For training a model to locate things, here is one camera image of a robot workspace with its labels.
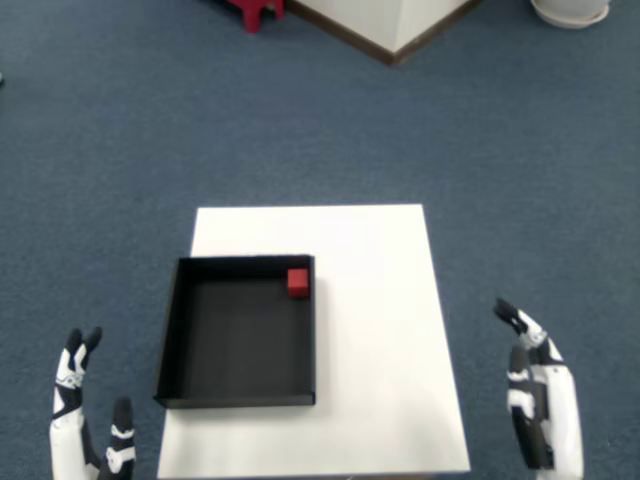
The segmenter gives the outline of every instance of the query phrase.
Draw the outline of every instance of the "red cube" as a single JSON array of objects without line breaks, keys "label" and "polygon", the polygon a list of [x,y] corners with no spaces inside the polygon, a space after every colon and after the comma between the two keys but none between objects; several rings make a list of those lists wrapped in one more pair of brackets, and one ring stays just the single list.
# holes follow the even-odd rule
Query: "red cube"
[{"label": "red cube", "polygon": [[309,270],[306,268],[290,268],[287,275],[289,296],[307,298],[309,296]]}]

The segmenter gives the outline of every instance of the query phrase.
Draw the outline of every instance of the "white robotic hand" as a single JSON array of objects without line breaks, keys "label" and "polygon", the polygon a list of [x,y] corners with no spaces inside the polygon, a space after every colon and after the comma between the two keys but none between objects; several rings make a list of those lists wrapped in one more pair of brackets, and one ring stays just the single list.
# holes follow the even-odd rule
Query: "white robotic hand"
[{"label": "white robotic hand", "polygon": [[73,330],[62,351],[53,393],[53,420],[49,428],[54,480],[131,480],[135,462],[133,413],[128,398],[116,401],[111,440],[102,460],[91,445],[89,425],[82,411],[82,381],[91,352],[102,330],[83,340]]},{"label": "white robotic hand", "polygon": [[573,375],[553,340],[522,310],[502,299],[493,311],[520,345],[511,351],[507,404],[520,450],[538,480],[582,480],[582,433]]}]

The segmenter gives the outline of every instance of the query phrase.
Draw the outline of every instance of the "white object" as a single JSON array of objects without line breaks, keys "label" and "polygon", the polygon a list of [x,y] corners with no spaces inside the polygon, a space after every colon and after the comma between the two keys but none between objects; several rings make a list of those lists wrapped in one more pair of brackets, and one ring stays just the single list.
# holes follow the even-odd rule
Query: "white object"
[{"label": "white object", "polygon": [[397,52],[469,0],[299,0],[367,40]]},{"label": "white object", "polygon": [[[507,374],[507,407],[521,449],[529,452],[525,454],[531,462],[529,468],[536,470],[536,480],[582,480],[582,428],[571,371],[554,341],[535,320],[504,300],[498,300],[494,311],[520,338],[521,346],[512,351]],[[542,391],[538,390],[540,386],[544,387]],[[542,404],[546,408],[537,404],[544,396]]]},{"label": "white object", "polygon": [[420,205],[201,208],[191,253],[315,255],[317,404],[168,410],[160,479],[469,470]]},{"label": "white object", "polygon": [[601,22],[609,15],[609,0],[531,0],[545,22],[579,30]]}]

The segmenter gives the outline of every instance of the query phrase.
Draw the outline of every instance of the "red block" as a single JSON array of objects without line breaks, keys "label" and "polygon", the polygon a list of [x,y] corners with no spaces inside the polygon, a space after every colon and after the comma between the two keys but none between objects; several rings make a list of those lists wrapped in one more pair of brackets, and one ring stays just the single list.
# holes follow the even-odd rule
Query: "red block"
[{"label": "red block", "polygon": [[290,268],[287,275],[289,296],[306,298],[309,296],[309,270],[306,268]]},{"label": "red block", "polygon": [[260,30],[260,12],[267,5],[273,4],[278,19],[284,18],[284,0],[229,0],[230,3],[242,9],[244,28],[249,33]]}]

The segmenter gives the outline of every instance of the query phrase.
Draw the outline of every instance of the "red chair leg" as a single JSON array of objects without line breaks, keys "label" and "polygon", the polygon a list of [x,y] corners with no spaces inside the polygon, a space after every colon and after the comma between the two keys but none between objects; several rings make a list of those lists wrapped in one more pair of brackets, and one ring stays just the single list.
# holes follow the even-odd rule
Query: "red chair leg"
[{"label": "red chair leg", "polygon": [[284,0],[274,0],[276,7],[276,17],[284,18]]},{"label": "red chair leg", "polygon": [[251,8],[243,10],[244,28],[249,33],[258,33],[260,31],[260,8]]}]

